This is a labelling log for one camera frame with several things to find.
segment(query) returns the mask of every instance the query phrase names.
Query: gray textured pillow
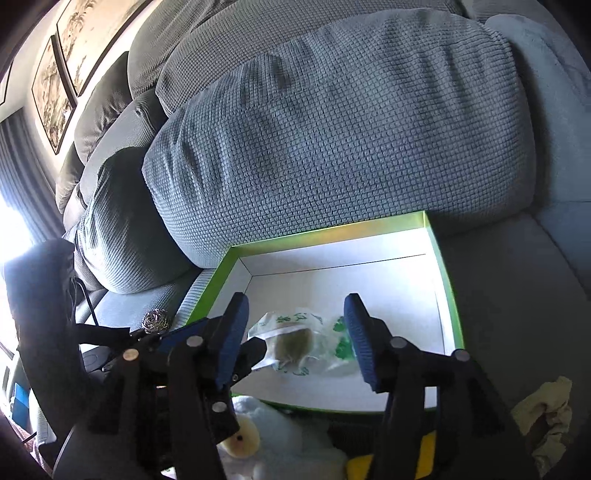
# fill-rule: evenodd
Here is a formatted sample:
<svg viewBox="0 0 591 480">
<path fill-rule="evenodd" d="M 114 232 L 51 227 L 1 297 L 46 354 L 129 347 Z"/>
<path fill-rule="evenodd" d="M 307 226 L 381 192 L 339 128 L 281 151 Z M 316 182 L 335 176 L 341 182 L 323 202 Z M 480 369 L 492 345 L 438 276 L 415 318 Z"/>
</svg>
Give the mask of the gray textured pillow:
<svg viewBox="0 0 591 480">
<path fill-rule="evenodd" d="M 462 15 L 455 0 L 239 0 L 183 38 L 156 94 L 170 116 L 243 61 L 326 24 L 391 8 L 427 7 Z"/>
<path fill-rule="evenodd" d="M 76 232 L 78 231 L 78 224 L 75 224 L 70 229 L 66 231 L 62 238 L 68 240 L 69 242 L 74 244 L 74 272 L 76 276 L 80 278 L 86 289 L 89 291 L 101 290 L 103 285 L 96 279 L 96 277 L 92 274 L 88 265 L 82 258 L 80 254 L 80 249 L 76 246 Z"/>
<path fill-rule="evenodd" d="M 105 132 L 131 103 L 127 81 L 128 54 L 124 52 L 97 83 L 76 124 L 74 144 L 82 163 L 88 161 Z"/>
<path fill-rule="evenodd" d="M 66 210 L 68 200 L 70 200 L 74 187 L 78 185 L 82 172 L 84 172 L 84 165 L 78 157 L 76 147 L 72 144 L 56 180 L 56 204 L 61 214 Z"/>
<path fill-rule="evenodd" d="M 487 27 L 510 43 L 534 128 L 536 199 L 591 202 L 591 72 L 573 43 L 520 15 Z"/>
<path fill-rule="evenodd" d="M 142 176 L 144 154 L 124 148 L 104 163 L 76 236 L 91 272 L 115 293 L 148 290 L 191 268 L 156 211 Z"/>
<path fill-rule="evenodd" d="M 90 156 L 80 179 L 80 192 L 87 205 L 95 193 L 102 164 L 122 148 L 149 147 L 166 120 L 154 89 L 142 93 L 125 108 Z"/>
<path fill-rule="evenodd" d="M 231 245 L 429 210 L 440 232 L 529 206 L 527 101 L 509 43 L 432 9 L 359 15 L 240 65 L 180 108 L 144 177 L 202 268 Z"/>
<path fill-rule="evenodd" d="M 236 0 L 163 0 L 142 24 L 129 49 L 131 96 L 156 86 L 160 70 L 184 36 Z"/>
</svg>

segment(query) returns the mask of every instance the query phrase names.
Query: plastic bag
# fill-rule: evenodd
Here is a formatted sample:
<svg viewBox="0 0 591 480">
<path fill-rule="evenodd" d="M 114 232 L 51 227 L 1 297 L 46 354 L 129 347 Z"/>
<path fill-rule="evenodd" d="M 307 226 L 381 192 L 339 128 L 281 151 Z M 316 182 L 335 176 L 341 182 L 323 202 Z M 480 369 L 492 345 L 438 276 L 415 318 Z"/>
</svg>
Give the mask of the plastic bag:
<svg viewBox="0 0 591 480">
<path fill-rule="evenodd" d="M 343 317 L 329 320 L 306 309 L 269 312 L 248 330 L 248 338 L 252 337 L 267 343 L 265 358 L 253 370 L 271 366 L 284 373 L 309 375 L 358 368 Z"/>
</svg>

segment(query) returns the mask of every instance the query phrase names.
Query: blue gripper pad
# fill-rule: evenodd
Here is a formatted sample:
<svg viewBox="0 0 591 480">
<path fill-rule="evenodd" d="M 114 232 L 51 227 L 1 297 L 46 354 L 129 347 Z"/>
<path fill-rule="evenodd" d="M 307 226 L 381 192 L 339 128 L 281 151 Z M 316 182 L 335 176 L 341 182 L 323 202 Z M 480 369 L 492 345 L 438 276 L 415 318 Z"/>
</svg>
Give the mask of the blue gripper pad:
<svg viewBox="0 0 591 480">
<path fill-rule="evenodd" d="M 248 298 L 243 293 L 235 293 L 223 314 L 223 321 L 230 322 L 225 340 L 217 356 L 216 387 L 221 390 L 232 380 L 240 342 L 248 323 Z"/>
<path fill-rule="evenodd" d="M 363 380 L 376 391 L 378 377 L 375 374 L 374 352 L 370 339 L 372 319 L 357 293 L 347 295 L 343 310 L 345 326 L 351 337 Z"/>
<path fill-rule="evenodd" d="M 196 322 L 190 323 L 189 325 L 185 325 L 178 330 L 168 332 L 166 335 L 162 336 L 160 345 L 158 346 L 158 351 L 162 353 L 170 353 L 177 343 L 184 342 L 187 338 L 193 335 L 201 335 L 208 321 L 209 319 L 203 318 Z"/>
</svg>

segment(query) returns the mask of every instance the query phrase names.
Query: stuffed toy eye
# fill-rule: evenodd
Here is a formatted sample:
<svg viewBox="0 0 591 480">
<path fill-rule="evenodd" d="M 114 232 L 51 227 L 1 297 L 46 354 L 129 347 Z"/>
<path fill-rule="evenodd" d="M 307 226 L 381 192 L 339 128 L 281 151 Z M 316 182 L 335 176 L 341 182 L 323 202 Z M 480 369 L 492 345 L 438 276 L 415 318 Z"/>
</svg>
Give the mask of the stuffed toy eye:
<svg viewBox="0 0 591 480">
<path fill-rule="evenodd" d="M 261 437 L 254 422 L 244 414 L 237 414 L 240 430 L 220 443 L 228 455 L 234 458 L 248 458 L 257 453 Z"/>
</svg>

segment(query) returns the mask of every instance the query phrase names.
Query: curtain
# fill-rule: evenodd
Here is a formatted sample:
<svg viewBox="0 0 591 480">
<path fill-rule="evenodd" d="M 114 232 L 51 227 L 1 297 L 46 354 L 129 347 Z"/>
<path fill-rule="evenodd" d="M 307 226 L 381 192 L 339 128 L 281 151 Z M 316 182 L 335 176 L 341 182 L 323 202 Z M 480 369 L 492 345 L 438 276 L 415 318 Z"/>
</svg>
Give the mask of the curtain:
<svg viewBox="0 0 591 480">
<path fill-rule="evenodd" d="M 0 196 L 21 214 L 34 243 L 64 234 L 55 182 L 40 158 L 21 108 L 0 123 Z"/>
</svg>

